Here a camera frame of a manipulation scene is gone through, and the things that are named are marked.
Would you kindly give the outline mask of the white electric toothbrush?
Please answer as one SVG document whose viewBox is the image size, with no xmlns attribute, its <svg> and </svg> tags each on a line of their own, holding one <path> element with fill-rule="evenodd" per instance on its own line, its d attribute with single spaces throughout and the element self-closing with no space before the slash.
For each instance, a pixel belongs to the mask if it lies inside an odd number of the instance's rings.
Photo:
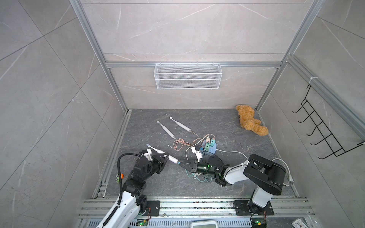
<svg viewBox="0 0 365 228">
<path fill-rule="evenodd" d="M 175 135 L 166 127 L 164 126 L 162 123 L 160 123 L 159 121 L 157 121 L 157 123 L 162 127 L 162 129 L 173 139 L 175 139 Z"/>
<path fill-rule="evenodd" d="M 184 124 L 182 124 L 179 121 L 174 120 L 172 116 L 170 117 L 170 119 L 172 121 L 174 121 L 178 126 L 180 126 L 181 128 L 183 128 L 184 130 L 186 130 L 187 132 L 191 132 L 191 129 L 189 127 L 185 126 Z"/>
<path fill-rule="evenodd" d="M 173 157 L 173 156 L 169 155 L 168 153 L 166 153 L 166 152 L 164 152 L 164 151 L 162 151 L 162 150 L 160 150 L 160 149 L 156 149 L 156 148 L 152 147 L 152 146 L 151 146 L 151 145 L 149 145 L 149 144 L 146 144 L 146 146 L 147 146 L 147 147 L 149 147 L 149 148 L 151 148 L 151 149 L 153 149 L 156 153 L 158 153 L 158 154 L 162 154 L 164 157 L 168 158 L 168 160 L 169 160 L 169 161 L 171 161 L 171 162 L 173 162 L 173 163 L 175 163 L 175 164 L 179 164 L 179 163 L 180 163 L 180 162 L 179 162 L 179 160 L 178 160 L 177 158 L 175 158 L 175 157 Z"/>
</svg>

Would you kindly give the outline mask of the teal charger plug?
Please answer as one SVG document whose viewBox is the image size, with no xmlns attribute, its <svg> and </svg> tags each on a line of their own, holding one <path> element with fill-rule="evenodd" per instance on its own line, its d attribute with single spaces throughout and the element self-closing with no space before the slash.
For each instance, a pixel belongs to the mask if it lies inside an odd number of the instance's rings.
<svg viewBox="0 0 365 228">
<path fill-rule="evenodd" d="M 211 139 L 211 141 L 210 141 L 210 146 L 212 146 L 212 147 L 213 147 L 213 146 L 215 146 L 215 144 L 216 144 L 216 143 L 215 143 L 215 138 L 212 138 L 212 139 Z"/>
</svg>

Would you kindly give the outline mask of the green charger plug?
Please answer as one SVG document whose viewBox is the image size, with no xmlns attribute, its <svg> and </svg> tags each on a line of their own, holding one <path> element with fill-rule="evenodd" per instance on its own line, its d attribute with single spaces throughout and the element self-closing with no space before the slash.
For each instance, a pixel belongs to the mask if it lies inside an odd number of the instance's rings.
<svg viewBox="0 0 365 228">
<path fill-rule="evenodd" d="M 205 145 L 205 151 L 209 151 L 209 149 L 210 149 L 210 144 L 209 143 L 207 143 L 206 145 Z"/>
</svg>

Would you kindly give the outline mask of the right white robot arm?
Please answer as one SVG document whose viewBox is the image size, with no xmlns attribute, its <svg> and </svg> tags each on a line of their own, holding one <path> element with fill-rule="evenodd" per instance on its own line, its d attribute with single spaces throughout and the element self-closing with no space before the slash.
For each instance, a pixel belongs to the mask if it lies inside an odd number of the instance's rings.
<svg viewBox="0 0 365 228">
<path fill-rule="evenodd" d="M 247 161 L 227 167 L 216 155 L 208 158 L 207 162 L 197 160 L 179 161 L 178 164 L 190 173 L 208 174 L 222 187 L 233 185 L 240 181 L 250 180 L 257 185 L 247 207 L 251 213 L 262 213 L 269 205 L 273 196 L 282 194 L 286 168 L 276 162 L 259 155 L 252 154 Z"/>
</svg>

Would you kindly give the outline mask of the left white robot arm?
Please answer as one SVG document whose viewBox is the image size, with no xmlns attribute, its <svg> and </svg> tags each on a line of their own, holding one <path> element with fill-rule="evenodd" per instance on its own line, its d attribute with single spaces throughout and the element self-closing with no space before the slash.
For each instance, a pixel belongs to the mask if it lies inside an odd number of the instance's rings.
<svg viewBox="0 0 365 228">
<path fill-rule="evenodd" d="M 120 161 L 124 156 L 136 156 L 136 164 L 126 181 L 123 176 Z M 117 171 L 119 179 L 119 197 L 113 207 L 99 223 L 99 228 L 127 228 L 130 222 L 147 209 L 147 198 L 143 194 L 146 180 L 152 175 L 160 174 L 169 158 L 168 153 L 149 153 L 144 150 L 138 154 L 124 153 L 118 157 Z"/>
</svg>

